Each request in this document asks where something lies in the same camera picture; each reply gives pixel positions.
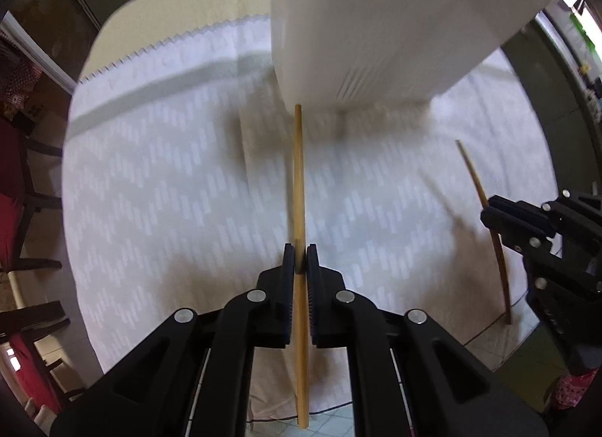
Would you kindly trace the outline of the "pink patterned sleeve forearm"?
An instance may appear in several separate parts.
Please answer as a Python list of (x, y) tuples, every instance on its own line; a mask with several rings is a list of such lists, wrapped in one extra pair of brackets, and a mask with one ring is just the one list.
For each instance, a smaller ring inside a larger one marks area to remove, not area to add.
[(558, 410), (576, 407), (594, 381), (598, 370), (585, 375), (575, 376), (569, 373), (556, 378), (546, 390), (544, 401)]

